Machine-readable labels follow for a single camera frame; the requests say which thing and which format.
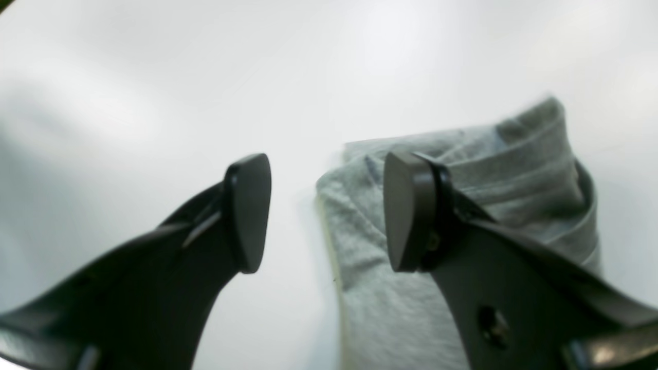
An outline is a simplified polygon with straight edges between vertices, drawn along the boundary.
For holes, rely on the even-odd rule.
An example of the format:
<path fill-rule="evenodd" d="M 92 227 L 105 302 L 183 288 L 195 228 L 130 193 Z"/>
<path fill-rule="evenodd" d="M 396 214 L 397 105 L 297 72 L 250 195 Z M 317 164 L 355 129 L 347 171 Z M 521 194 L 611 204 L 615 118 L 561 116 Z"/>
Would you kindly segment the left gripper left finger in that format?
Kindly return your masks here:
<path fill-rule="evenodd" d="M 231 164 L 157 228 L 2 314 L 2 360 L 22 369 L 191 369 L 209 314 L 262 262 L 272 173 Z"/>

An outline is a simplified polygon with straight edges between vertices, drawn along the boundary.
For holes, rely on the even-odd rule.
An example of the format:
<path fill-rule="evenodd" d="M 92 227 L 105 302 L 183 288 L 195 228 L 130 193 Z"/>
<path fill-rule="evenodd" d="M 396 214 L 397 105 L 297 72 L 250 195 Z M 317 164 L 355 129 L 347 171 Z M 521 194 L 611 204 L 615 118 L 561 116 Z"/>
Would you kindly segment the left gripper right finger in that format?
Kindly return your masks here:
<path fill-rule="evenodd" d="M 418 153 L 383 175 L 392 269 L 427 272 L 472 369 L 656 369 L 656 309 L 504 227 Z"/>

